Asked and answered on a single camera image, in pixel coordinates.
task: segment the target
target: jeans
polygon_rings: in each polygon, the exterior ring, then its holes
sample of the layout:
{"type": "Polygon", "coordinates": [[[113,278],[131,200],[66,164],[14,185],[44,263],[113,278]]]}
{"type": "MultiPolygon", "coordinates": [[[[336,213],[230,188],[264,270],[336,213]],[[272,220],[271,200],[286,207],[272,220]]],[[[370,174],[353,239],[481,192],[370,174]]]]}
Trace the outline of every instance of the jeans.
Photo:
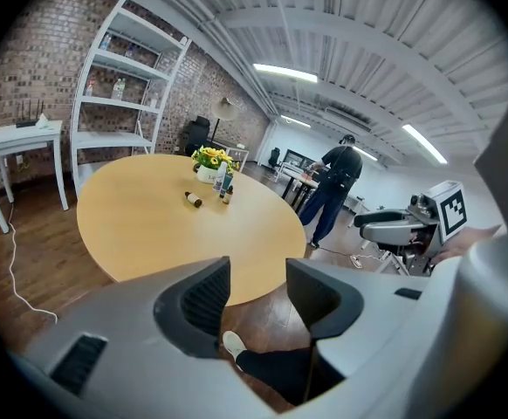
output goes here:
{"type": "Polygon", "coordinates": [[[311,368],[309,347],[262,354],[247,350],[237,357],[237,365],[246,374],[275,389],[292,405],[303,403],[307,388],[307,400],[310,400],[344,380],[326,361],[321,358],[316,361],[308,387],[311,368]]]}
{"type": "Polygon", "coordinates": [[[318,242],[326,237],[332,230],[335,219],[340,213],[341,207],[346,199],[347,193],[326,190],[324,188],[318,188],[314,194],[312,194],[312,197],[308,200],[305,208],[300,213],[299,218],[303,225],[308,225],[318,214],[319,209],[324,207],[316,230],[312,235],[312,241],[315,244],[318,244],[318,242]]]}

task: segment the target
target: person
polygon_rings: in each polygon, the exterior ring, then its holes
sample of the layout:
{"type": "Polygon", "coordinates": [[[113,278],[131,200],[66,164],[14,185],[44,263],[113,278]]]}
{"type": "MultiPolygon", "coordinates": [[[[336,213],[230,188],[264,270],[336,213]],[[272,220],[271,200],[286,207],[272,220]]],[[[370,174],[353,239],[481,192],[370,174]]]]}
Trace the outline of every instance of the person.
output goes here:
{"type": "MultiPolygon", "coordinates": [[[[504,233],[504,225],[485,230],[465,227],[443,245],[432,262],[440,264],[445,259],[463,256],[476,242],[504,233]]],[[[324,359],[318,359],[319,364],[314,365],[311,373],[313,356],[309,347],[257,353],[247,349],[232,331],[223,333],[223,347],[238,369],[275,389],[291,405],[300,405],[344,380],[324,359]]]]}
{"type": "Polygon", "coordinates": [[[350,134],[345,135],[340,141],[340,144],[342,143],[345,143],[345,146],[333,148],[322,157],[322,160],[316,161],[307,169],[307,172],[312,172],[330,165],[327,177],[320,182],[299,216],[300,222],[308,225],[320,208],[324,207],[310,241],[310,245],[314,248],[319,248],[319,241],[332,230],[349,190],[360,178],[362,171],[362,159],[353,149],[355,138],[350,134]]]}

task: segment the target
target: white shelf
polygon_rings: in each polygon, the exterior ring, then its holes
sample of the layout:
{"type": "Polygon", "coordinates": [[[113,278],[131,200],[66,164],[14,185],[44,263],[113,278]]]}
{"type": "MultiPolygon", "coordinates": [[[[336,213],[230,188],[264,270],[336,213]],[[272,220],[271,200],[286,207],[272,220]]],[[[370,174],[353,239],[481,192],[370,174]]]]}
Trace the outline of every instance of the white shelf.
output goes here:
{"type": "Polygon", "coordinates": [[[135,104],[133,102],[113,100],[111,98],[100,98],[98,96],[82,96],[81,102],[88,102],[90,104],[102,104],[105,106],[125,107],[132,108],[133,110],[143,110],[144,112],[159,113],[158,108],[142,106],[141,104],[135,104]]]}
{"type": "Polygon", "coordinates": [[[78,165],[79,187],[83,188],[83,185],[85,185],[87,179],[93,175],[93,172],[96,172],[98,169],[102,168],[110,162],[111,161],[99,161],[97,163],[86,163],[78,165]]]}
{"type": "Polygon", "coordinates": [[[77,132],[77,149],[89,148],[151,148],[151,141],[130,132],[77,132]]]}
{"type": "Polygon", "coordinates": [[[96,49],[94,51],[93,65],[115,70],[116,72],[123,72],[138,79],[170,80],[170,77],[167,74],[159,72],[150,66],[138,62],[137,60],[101,49],[96,49]]]}
{"type": "Polygon", "coordinates": [[[129,10],[120,9],[108,27],[113,34],[125,38],[156,53],[182,50],[184,45],[165,31],[136,16],[129,10]]]}

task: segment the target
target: floor lamp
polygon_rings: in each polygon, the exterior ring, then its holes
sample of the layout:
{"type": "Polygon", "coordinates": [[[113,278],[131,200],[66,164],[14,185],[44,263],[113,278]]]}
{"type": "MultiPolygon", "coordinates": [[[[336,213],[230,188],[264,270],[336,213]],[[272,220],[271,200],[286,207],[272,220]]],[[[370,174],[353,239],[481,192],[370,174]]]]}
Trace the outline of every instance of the floor lamp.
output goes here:
{"type": "Polygon", "coordinates": [[[213,143],[213,139],[216,137],[217,128],[219,127],[219,121],[234,120],[238,116],[238,107],[232,105],[225,96],[222,100],[214,102],[211,105],[211,110],[213,114],[217,117],[216,128],[213,129],[213,134],[211,135],[211,142],[213,143]]]}

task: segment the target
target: shelving unit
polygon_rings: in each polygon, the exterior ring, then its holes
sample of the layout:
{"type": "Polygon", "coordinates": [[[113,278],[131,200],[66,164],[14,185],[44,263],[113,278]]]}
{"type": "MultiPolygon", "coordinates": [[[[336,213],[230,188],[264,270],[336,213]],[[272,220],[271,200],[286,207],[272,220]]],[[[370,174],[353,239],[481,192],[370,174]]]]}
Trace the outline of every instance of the shelving unit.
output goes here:
{"type": "Polygon", "coordinates": [[[70,131],[72,178],[76,188],[76,194],[78,196],[87,178],[89,178],[89,176],[91,176],[91,174],[97,169],[108,163],[108,161],[102,161],[98,163],[86,163],[79,165],[79,149],[123,147],[132,148],[133,151],[134,148],[144,148],[148,154],[152,154],[154,152],[163,111],[165,109],[165,105],[167,104],[168,94],[175,81],[176,73],[178,72],[182,60],[184,59],[184,56],[191,44],[191,40],[186,40],[186,38],[183,38],[182,42],[178,42],[165,31],[157,28],[141,17],[136,16],[133,12],[123,9],[122,6],[125,2],[126,0],[119,0],[111,13],[106,17],[103,25],[101,25],[91,44],[91,48],[87,53],[86,61],[81,70],[81,74],[79,75],[78,87],[72,107],[72,128],[70,131]],[[115,37],[124,38],[125,40],[154,53],[157,56],[155,65],[150,67],[132,58],[127,58],[120,54],[101,50],[100,43],[108,32],[115,37]],[[178,57],[170,74],[166,74],[156,70],[156,67],[159,64],[162,55],[169,52],[178,52],[178,57]],[[85,96],[84,93],[86,90],[87,79],[92,66],[107,68],[124,75],[145,80],[147,85],[141,98],[141,103],[136,104],[124,100],[85,96]],[[144,102],[149,84],[151,81],[156,79],[166,81],[167,83],[160,95],[161,103],[159,107],[146,106],[144,102]],[[138,112],[138,116],[134,132],[80,131],[79,116],[82,104],[100,104],[136,110],[138,112]],[[156,115],[151,140],[143,138],[141,133],[142,113],[153,113],[156,115]]]}

